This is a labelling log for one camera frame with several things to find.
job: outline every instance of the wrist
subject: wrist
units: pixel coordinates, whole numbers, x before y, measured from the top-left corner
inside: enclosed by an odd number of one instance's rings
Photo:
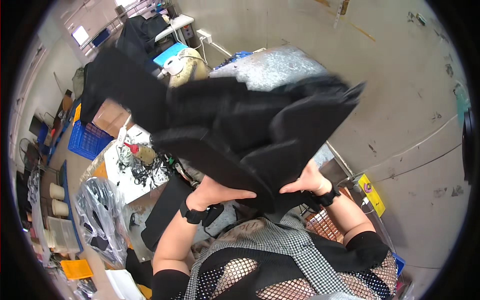
[[[207,205],[202,204],[201,199],[195,194],[195,192],[191,193],[188,195],[186,204],[188,209],[190,210],[196,210],[199,212],[202,212],[207,209]]]
[[[332,183],[330,182],[330,180],[323,177],[321,187],[319,189],[317,189],[316,191],[313,191],[313,193],[317,196],[322,196],[322,195],[325,195],[326,193],[330,192],[331,190],[332,190]]]

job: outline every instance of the window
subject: window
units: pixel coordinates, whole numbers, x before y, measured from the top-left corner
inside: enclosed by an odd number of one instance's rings
[[[77,41],[78,45],[82,45],[88,39],[88,33],[83,26],[78,27],[73,33],[73,38]]]
[[[132,3],[136,3],[138,2],[138,0],[115,0],[115,3],[118,5],[118,6],[123,6],[123,8],[127,8],[129,5],[131,5]]]

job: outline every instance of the cardboard box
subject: cardboard box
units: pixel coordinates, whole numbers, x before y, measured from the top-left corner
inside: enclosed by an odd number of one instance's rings
[[[106,99],[93,118],[92,123],[114,138],[117,138],[120,128],[123,127],[129,115],[130,113],[120,104],[111,99]],[[127,125],[127,130],[130,129],[133,124],[134,123],[130,121]]]

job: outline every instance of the electrical outlet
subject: electrical outlet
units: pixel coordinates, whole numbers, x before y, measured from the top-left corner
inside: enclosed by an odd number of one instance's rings
[[[198,34],[198,38],[201,38],[201,37],[204,37],[204,42],[207,43],[207,44],[211,44],[212,43],[212,35],[205,32],[204,30],[202,29],[199,29],[197,30],[197,34]]]

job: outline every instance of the blue sponge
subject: blue sponge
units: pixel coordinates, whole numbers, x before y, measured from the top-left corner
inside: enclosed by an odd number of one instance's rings
[[[163,51],[162,54],[155,57],[153,59],[153,62],[163,68],[163,64],[167,59],[177,55],[182,49],[185,49],[185,48],[188,48],[188,47],[182,43],[176,43],[173,46],[169,47],[167,50]]]

